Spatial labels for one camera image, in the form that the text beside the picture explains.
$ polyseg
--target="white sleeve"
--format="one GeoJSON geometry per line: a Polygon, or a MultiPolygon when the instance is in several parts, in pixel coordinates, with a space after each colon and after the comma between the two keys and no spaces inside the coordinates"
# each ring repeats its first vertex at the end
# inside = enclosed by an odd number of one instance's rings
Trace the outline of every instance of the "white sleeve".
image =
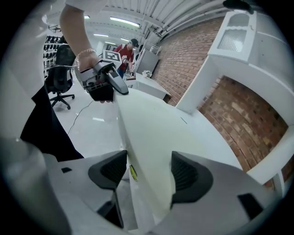
{"type": "Polygon", "coordinates": [[[65,4],[89,13],[99,13],[108,0],[66,0],[65,4]]]}

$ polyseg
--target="shoe rack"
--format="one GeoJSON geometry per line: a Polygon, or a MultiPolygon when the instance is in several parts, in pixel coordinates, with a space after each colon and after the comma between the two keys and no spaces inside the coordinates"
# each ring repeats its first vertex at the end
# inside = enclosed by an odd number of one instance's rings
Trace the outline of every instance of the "shoe rack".
{"type": "MultiPolygon", "coordinates": [[[[57,49],[64,43],[59,43],[61,37],[47,36],[43,48],[43,65],[48,66],[55,64],[57,49]]],[[[48,76],[50,68],[44,68],[44,78],[48,76]]]]}

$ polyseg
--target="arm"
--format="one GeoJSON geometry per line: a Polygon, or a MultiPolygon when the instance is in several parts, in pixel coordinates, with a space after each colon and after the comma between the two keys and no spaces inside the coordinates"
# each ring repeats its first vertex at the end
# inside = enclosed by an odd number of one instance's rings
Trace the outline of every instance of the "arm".
{"type": "Polygon", "coordinates": [[[133,67],[133,61],[134,61],[134,54],[132,54],[132,55],[130,56],[129,71],[132,70],[132,67],[133,67]]]}
{"type": "MultiPolygon", "coordinates": [[[[86,34],[84,11],[73,6],[65,5],[60,16],[60,27],[64,38],[77,56],[80,52],[91,48],[86,34]]],[[[100,60],[96,53],[89,53],[79,60],[79,70],[85,70],[100,60]]]]}

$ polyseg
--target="cable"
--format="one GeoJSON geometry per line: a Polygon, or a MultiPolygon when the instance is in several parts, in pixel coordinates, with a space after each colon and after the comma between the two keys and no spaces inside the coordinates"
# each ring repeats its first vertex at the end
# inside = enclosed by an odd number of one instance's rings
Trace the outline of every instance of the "cable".
{"type": "Polygon", "coordinates": [[[75,67],[78,67],[78,65],[76,65],[76,66],[68,66],[68,65],[51,64],[51,65],[45,65],[44,66],[44,68],[54,68],[54,67],[65,67],[65,68],[74,69],[75,67]]]}
{"type": "Polygon", "coordinates": [[[80,114],[80,113],[83,111],[83,109],[85,109],[86,107],[83,107],[83,108],[81,109],[81,111],[78,113],[78,115],[76,116],[76,118],[74,119],[73,125],[72,125],[71,128],[69,129],[68,135],[69,135],[70,131],[72,130],[72,128],[74,127],[75,120],[77,120],[79,114],[80,114]]]}

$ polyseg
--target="brick wall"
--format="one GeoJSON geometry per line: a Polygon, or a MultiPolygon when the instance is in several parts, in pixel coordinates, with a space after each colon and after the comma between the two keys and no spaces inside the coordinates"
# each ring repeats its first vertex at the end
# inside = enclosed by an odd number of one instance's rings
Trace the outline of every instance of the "brick wall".
{"type": "Polygon", "coordinates": [[[185,29],[166,39],[160,61],[152,78],[170,94],[169,104],[176,105],[202,66],[223,18],[185,29]]]}
{"type": "MultiPolygon", "coordinates": [[[[245,172],[269,154],[288,128],[264,99],[228,77],[217,79],[198,109],[230,145],[245,172]]],[[[285,180],[292,170],[293,160],[282,170],[285,180]]]]}
{"type": "MultiPolygon", "coordinates": [[[[176,105],[203,64],[223,18],[207,21],[166,39],[152,78],[171,93],[176,105]]],[[[219,78],[199,110],[222,134],[245,172],[260,162],[279,142],[287,125],[255,92],[230,79],[219,78]]],[[[282,170],[293,171],[293,159],[282,170]]]]}

